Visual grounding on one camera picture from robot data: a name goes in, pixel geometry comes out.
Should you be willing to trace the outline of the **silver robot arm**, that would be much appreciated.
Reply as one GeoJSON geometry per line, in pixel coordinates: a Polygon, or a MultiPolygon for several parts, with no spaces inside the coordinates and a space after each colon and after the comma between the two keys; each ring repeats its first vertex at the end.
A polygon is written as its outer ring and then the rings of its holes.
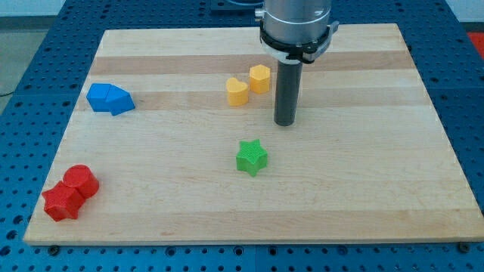
{"type": "Polygon", "coordinates": [[[315,62],[339,27],[330,10],[331,0],[265,0],[255,10],[262,48],[285,64],[315,62]]]}

